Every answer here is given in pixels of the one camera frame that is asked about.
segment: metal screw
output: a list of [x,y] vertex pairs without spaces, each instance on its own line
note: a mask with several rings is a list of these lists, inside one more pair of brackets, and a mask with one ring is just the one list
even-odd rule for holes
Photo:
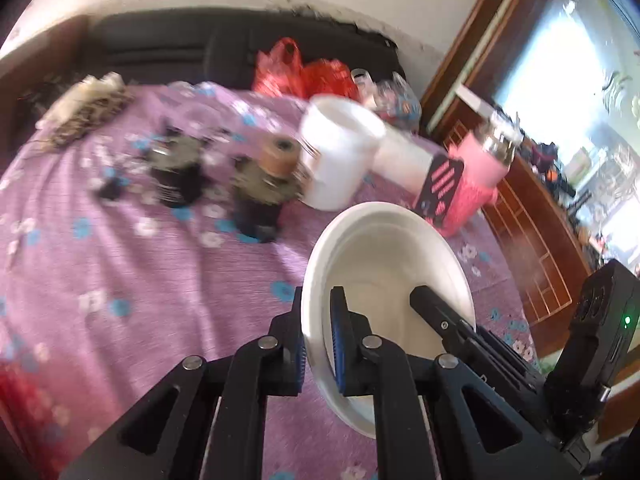
[[377,335],[367,335],[362,338],[362,345],[364,348],[368,348],[373,350],[374,348],[380,348],[382,346],[382,339],[380,339]]
[[182,368],[185,370],[197,370],[202,366],[202,357],[199,355],[190,355],[182,360]]
[[260,339],[258,339],[258,346],[263,350],[271,350],[272,348],[276,348],[276,346],[278,346],[278,340],[272,335],[263,335]]
[[451,370],[458,366],[458,358],[451,354],[442,354],[438,357],[438,364],[446,370]]

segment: plastic bag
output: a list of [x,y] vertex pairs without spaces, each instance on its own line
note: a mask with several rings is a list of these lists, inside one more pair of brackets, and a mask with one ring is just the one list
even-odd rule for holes
[[307,98],[316,94],[341,95],[354,101],[359,98],[349,67],[337,59],[319,59],[309,63],[302,69],[302,81]]
[[302,58],[294,40],[282,38],[270,53],[258,52],[252,89],[271,97],[288,94],[306,98],[302,82]]
[[358,101],[382,120],[400,129],[415,132],[420,126],[422,107],[411,87],[394,72],[393,81],[374,83],[369,72],[357,68],[351,72],[358,87]]

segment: purple bedsheet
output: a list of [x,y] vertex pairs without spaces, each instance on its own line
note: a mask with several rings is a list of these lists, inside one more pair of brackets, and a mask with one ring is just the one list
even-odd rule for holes
[[[273,244],[225,218],[229,154],[254,154],[263,131],[294,135],[305,108],[208,85],[136,87],[108,126],[59,154],[27,144],[0,181],[0,387],[28,451],[55,478],[182,357],[232,354],[290,309],[315,241],[334,213],[286,206]],[[146,166],[132,158],[164,118],[196,136],[232,132],[208,147],[217,184],[190,208],[157,204]],[[116,203],[92,189],[124,168]],[[407,204],[404,190],[368,176],[354,203]],[[478,323],[534,360],[522,304],[486,221],[448,239],[474,297]],[[374,441],[343,424],[307,370],[297,399],[268,404],[263,477],[365,479]]]

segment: wooden cabinet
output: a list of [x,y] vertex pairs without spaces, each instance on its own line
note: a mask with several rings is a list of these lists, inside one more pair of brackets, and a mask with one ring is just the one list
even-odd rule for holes
[[[457,121],[444,144],[458,144],[467,132]],[[482,210],[518,286],[538,355],[561,349],[591,273],[564,212],[519,156],[498,184],[495,205]]]

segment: white bowl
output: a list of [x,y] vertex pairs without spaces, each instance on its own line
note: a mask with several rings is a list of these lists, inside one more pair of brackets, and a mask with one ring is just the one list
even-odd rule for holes
[[475,329],[471,291],[445,239],[398,205],[356,205],[322,232],[302,288],[306,354],[331,409],[354,430],[375,438],[372,399],[343,397],[335,382],[329,293],[339,285],[349,310],[367,316],[373,333],[425,358],[436,357],[444,348],[436,332],[409,306],[411,291],[429,285]]

